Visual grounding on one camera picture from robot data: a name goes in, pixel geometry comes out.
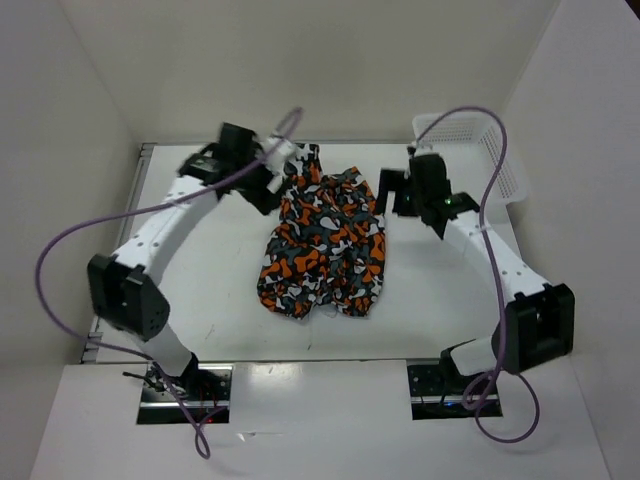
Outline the orange camouflage shorts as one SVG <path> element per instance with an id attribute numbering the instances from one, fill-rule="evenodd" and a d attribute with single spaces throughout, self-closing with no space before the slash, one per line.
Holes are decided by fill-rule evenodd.
<path id="1" fill-rule="evenodd" d="M 385 218 L 367 180 L 355 166 L 324 173 L 316 144 L 299 145 L 284 173 L 279 223 L 257 279 L 261 305 L 296 320 L 325 306 L 366 317 L 386 263 Z"/>

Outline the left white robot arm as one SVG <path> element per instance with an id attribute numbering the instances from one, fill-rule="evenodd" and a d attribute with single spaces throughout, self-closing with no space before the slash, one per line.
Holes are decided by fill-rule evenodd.
<path id="1" fill-rule="evenodd" d="M 87 273 L 95 314 L 124 333 L 155 362 L 165 389 L 185 400 L 214 385 L 169 325 L 171 307 L 160 290 L 166 268 L 197 224 L 236 191 L 261 214 L 275 209 L 283 170 L 297 153 L 280 133 L 265 139 L 225 123 L 217 141 L 179 167 L 163 201 L 111 255 L 94 255 Z"/>

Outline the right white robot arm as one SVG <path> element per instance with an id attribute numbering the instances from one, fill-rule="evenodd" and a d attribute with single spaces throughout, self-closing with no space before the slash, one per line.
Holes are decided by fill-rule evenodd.
<path id="1" fill-rule="evenodd" d="M 494 331 L 441 352 L 438 378 L 446 391 L 460 393 L 495 369 L 520 374 L 572 352 L 573 291 L 531 269 L 482 219 L 479 204 L 453 191 L 440 155 L 412 156 L 405 171 L 382 170 L 375 210 L 419 218 L 497 294 Z"/>

